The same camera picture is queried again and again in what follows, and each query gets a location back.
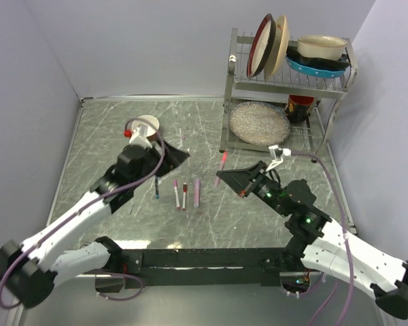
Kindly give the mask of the blue pen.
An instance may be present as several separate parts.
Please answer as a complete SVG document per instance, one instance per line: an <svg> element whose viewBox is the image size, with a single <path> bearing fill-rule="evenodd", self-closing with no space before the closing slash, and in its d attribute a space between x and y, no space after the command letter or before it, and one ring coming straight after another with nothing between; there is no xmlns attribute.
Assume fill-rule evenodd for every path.
<svg viewBox="0 0 408 326"><path fill-rule="evenodd" d="M155 189L155 198L159 199L160 198L160 193L159 193L159 179L158 179L158 177L154 178L154 189Z"/></svg>

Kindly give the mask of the pink highlighter pen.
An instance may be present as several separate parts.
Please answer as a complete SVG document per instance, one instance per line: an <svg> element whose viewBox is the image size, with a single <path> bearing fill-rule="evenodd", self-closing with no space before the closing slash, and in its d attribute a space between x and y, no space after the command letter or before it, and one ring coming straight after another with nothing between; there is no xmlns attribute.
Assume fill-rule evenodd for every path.
<svg viewBox="0 0 408 326"><path fill-rule="evenodd" d="M201 200L201 180L195 179L194 181L194 207L199 208Z"/></svg>

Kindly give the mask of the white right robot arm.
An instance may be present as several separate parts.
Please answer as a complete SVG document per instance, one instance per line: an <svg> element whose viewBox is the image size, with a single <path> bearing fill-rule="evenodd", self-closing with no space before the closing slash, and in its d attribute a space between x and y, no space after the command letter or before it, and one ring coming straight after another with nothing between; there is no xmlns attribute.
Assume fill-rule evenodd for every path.
<svg viewBox="0 0 408 326"><path fill-rule="evenodd" d="M263 161L239 170L219 170L217 177L239 197L254 194L282 217L292 238L284 263L291 270L303 266L353 284L377 306L398 319L408 319L408 260L380 251L344 232L338 221L315 207L316 197L306 180L281 186L275 171Z"/></svg>

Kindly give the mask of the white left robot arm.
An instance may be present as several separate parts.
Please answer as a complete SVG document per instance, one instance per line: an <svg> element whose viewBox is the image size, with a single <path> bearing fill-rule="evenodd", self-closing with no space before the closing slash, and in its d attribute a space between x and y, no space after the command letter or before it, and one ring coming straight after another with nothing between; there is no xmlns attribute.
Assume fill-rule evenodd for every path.
<svg viewBox="0 0 408 326"><path fill-rule="evenodd" d="M130 201L135 190L153 176L164 177L190 157L163 139L159 148L145 137L134 135L116 163L96 180L64 215L18 244L13 240L0 248L0 307L7 289L18 304L33 308L64 282L86 272L128 278L122 248L103 236L82 249L68 249L88 228L112 216Z"/></svg>

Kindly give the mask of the thin white red pen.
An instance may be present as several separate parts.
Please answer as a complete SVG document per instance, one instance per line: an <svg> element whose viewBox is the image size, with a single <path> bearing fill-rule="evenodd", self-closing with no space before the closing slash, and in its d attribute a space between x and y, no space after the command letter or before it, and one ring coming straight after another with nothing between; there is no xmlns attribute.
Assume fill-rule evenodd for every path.
<svg viewBox="0 0 408 326"><path fill-rule="evenodd" d="M180 194L179 194L179 189L178 189L178 184L177 184L176 179L173 180L173 189L174 189L174 194L175 194L176 209L180 210L181 209L181 206L180 206Z"/></svg>

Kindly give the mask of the thick white red marker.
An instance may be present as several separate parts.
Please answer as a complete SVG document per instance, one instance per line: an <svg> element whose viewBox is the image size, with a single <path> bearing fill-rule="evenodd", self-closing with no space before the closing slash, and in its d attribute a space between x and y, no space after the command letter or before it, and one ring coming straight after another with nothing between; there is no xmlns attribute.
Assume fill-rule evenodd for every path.
<svg viewBox="0 0 408 326"><path fill-rule="evenodd" d="M188 184L185 182L182 185L182 210L186 210Z"/></svg>

